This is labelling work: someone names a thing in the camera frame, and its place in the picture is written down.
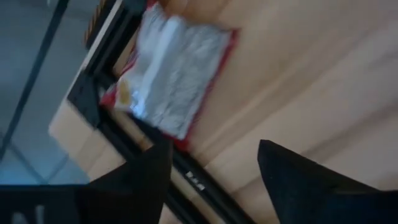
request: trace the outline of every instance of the wooden table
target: wooden table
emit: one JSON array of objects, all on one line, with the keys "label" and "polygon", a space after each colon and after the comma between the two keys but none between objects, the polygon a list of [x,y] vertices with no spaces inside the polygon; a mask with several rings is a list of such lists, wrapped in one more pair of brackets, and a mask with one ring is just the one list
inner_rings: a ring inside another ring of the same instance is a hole
[{"label": "wooden table", "polygon": [[[258,223],[277,222],[256,162],[260,139],[378,189],[398,188],[397,9],[394,0],[230,0],[215,19],[241,27],[239,44],[190,152]],[[151,145],[124,114],[114,117],[143,149]],[[91,179],[124,162],[67,100],[50,133]],[[222,223],[178,172],[172,181]],[[161,223],[178,220],[165,208]]]}]

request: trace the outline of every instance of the black metal frame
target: black metal frame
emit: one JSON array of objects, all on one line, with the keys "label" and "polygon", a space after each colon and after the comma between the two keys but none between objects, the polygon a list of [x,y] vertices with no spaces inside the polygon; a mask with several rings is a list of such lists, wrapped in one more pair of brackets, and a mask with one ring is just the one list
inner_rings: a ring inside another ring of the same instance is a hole
[{"label": "black metal frame", "polygon": [[[118,9],[89,64],[80,73],[68,95],[68,99],[87,122],[105,135],[127,163],[134,162],[133,159],[141,154],[141,150],[113,121],[107,110],[100,107],[98,90],[107,89],[116,81],[112,74],[113,65],[139,27],[142,13],[143,11],[131,13],[123,6]],[[148,126],[131,114],[130,117],[154,144],[165,141],[164,135],[158,129]],[[254,223],[194,158],[187,152],[179,151],[175,146],[174,148],[173,166],[225,223]],[[173,184],[170,185],[166,204],[183,223],[208,223]]]},{"label": "black metal frame", "polygon": [[111,12],[115,2],[116,0],[104,0],[104,2],[101,1],[99,6],[97,6],[96,12],[93,18],[91,18],[88,30],[85,34],[87,35],[85,37],[85,44],[87,49],[90,49],[90,47],[93,45],[96,36],[100,32],[102,25],[104,24],[106,18]]}]

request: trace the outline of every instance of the wooden surface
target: wooden surface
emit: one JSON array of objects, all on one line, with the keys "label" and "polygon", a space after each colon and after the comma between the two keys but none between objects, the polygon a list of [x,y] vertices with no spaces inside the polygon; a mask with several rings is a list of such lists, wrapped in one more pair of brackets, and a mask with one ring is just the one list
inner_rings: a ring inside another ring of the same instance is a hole
[{"label": "wooden surface", "polygon": [[[240,40],[190,150],[258,223],[277,222],[256,162],[260,139],[378,189],[398,189],[397,10],[394,0],[229,0],[216,17],[240,27]],[[50,133],[93,179],[123,162],[66,101]],[[161,223],[177,222],[165,208]]]}]

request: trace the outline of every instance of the gray floor tile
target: gray floor tile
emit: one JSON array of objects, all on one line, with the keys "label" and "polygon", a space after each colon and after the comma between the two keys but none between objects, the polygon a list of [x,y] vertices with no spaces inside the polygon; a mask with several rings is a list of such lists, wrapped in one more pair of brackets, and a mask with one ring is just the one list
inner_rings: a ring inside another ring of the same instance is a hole
[{"label": "gray floor tile", "polygon": [[25,168],[30,172],[30,174],[35,177],[35,179],[40,183],[40,184],[47,184],[46,179],[42,177],[36,169],[30,164],[30,162],[25,158],[25,156],[21,153],[21,151],[11,142],[8,149],[12,151],[12,153],[18,158],[18,160],[23,163]]},{"label": "gray floor tile", "polygon": [[81,41],[86,25],[63,19],[12,139],[45,178],[66,156],[49,136],[48,126],[86,55]]},{"label": "gray floor tile", "polygon": [[0,131],[14,114],[30,68],[44,36],[50,13],[0,1]]},{"label": "gray floor tile", "polygon": [[[14,114],[56,2],[0,0],[0,133]],[[83,34],[97,4],[70,1],[12,138],[18,156],[46,179],[67,157],[48,135],[48,126],[86,55]]]},{"label": "gray floor tile", "polygon": [[7,150],[0,163],[0,184],[31,185],[39,181],[26,169],[17,156]]},{"label": "gray floor tile", "polygon": [[49,184],[87,184],[89,178],[80,167],[68,159],[63,167],[49,180]]}]

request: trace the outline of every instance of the tiled floor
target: tiled floor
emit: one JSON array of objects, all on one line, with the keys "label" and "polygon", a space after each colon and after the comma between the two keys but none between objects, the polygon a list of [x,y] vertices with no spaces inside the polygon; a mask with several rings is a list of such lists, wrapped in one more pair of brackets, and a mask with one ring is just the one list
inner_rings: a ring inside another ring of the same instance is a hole
[{"label": "tiled floor", "polygon": [[[97,3],[70,1],[12,144],[0,162],[0,184],[88,181],[48,135],[48,126],[86,55],[83,34]],[[47,0],[0,1],[0,133],[7,131],[55,5],[55,0],[49,5]]]}]

